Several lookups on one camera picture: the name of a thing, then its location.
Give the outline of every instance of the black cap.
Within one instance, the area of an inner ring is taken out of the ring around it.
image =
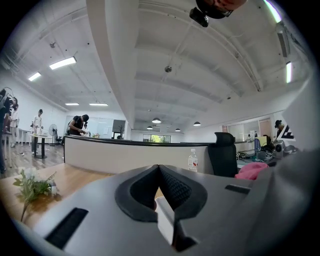
[[[282,123],[282,120],[277,120],[275,121],[275,126],[274,128],[278,128],[278,126]]]

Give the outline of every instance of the black office chair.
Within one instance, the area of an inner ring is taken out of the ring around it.
[[[208,145],[208,154],[216,176],[234,178],[238,174],[235,138],[227,132],[215,132],[216,143]]]

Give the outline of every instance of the floor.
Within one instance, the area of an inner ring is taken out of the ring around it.
[[[38,155],[40,154],[41,143],[38,143]],[[23,146],[21,146],[21,144],[16,144],[15,147],[11,148],[12,168],[9,166],[8,158],[5,160],[6,172],[0,174],[0,179],[19,175],[21,168],[34,167],[37,170],[40,170],[64,163],[64,147],[61,145],[49,146],[49,144],[45,144],[44,154],[47,156],[46,159],[36,159],[31,154],[31,147],[29,146],[29,143],[23,144]]]

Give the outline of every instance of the pink cloth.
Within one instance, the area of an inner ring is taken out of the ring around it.
[[[242,180],[256,180],[259,172],[269,166],[264,162],[251,162],[241,168],[238,174],[234,177]]]

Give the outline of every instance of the person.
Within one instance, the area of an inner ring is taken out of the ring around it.
[[[82,136],[84,136],[84,137],[91,137],[91,134],[90,134],[90,131],[88,130],[88,126],[87,126],[87,122],[85,122],[84,123],[84,129],[83,129],[83,131],[84,131],[84,133],[82,134]]]
[[[11,134],[11,148],[16,146],[17,136],[18,136],[18,125],[19,125],[19,117],[18,117],[18,100],[13,98],[13,112],[9,117],[10,120],[10,132]]]
[[[278,131],[276,132],[276,139],[279,137],[280,133],[282,130],[285,128],[285,125],[282,123],[282,120],[277,120],[275,121],[275,126],[274,128],[277,128]]]
[[[85,132],[82,130],[84,123],[87,123],[89,120],[89,116],[84,114],[82,116],[76,115],[71,122],[69,123],[70,135],[78,135],[84,134]]]
[[[36,115],[32,121],[32,133],[33,134],[37,134],[37,128],[41,128],[43,129],[44,127],[42,126],[42,117],[41,115],[43,114],[43,110],[40,109],[38,111],[38,115]],[[35,154],[35,148],[37,149],[38,148],[38,144],[35,145],[35,137],[32,136],[31,138],[31,152],[32,152],[32,155]]]
[[[9,93],[2,89],[0,91],[0,138],[2,138],[2,134],[7,132],[7,125],[9,116],[13,111],[14,101]],[[3,174],[6,171],[6,164],[4,160],[4,155],[2,152],[2,143],[0,143],[0,172]]]

